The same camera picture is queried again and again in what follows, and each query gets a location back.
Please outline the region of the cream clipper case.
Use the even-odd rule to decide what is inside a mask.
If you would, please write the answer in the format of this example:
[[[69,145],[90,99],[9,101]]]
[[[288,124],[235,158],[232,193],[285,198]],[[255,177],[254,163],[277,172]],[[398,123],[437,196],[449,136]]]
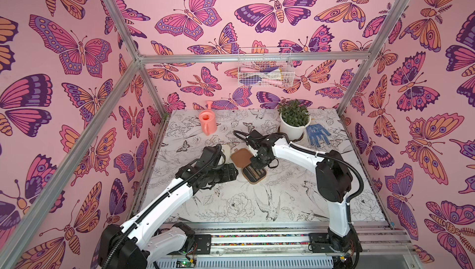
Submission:
[[[222,155],[220,156],[219,165],[230,162],[231,147],[227,144],[221,146]]]

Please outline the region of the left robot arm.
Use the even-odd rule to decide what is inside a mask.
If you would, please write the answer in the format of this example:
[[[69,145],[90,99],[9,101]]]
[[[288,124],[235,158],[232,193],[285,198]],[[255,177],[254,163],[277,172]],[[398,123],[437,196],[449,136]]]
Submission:
[[[98,243],[102,269],[146,269],[172,253],[191,252],[195,232],[184,223],[163,233],[162,224],[200,190],[236,180],[237,168],[226,162],[221,145],[204,147],[202,155],[180,167],[168,187],[143,210],[122,225],[110,224]]]

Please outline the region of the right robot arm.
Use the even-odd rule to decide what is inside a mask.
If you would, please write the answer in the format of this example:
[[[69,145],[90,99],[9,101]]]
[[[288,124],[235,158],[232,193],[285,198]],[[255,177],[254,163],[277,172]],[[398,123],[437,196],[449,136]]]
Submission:
[[[351,219],[350,202],[364,190],[360,173],[340,152],[318,152],[290,141],[283,133],[262,135],[256,130],[244,133],[241,140],[253,153],[251,166],[261,170],[274,160],[290,161],[315,174],[318,193],[329,210],[327,239],[331,251],[359,254],[362,247]]]

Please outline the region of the dark brown clipper case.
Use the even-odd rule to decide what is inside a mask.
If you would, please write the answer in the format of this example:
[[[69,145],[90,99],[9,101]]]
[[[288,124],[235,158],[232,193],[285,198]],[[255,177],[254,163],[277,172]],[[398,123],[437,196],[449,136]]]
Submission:
[[[250,184],[257,184],[267,176],[267,172],[264,169],[258,170],[256,167],[252,166],[252,157],[253,155],[248,149],[239,149],[230,156],[235,167],[241,169],[244,178]]]

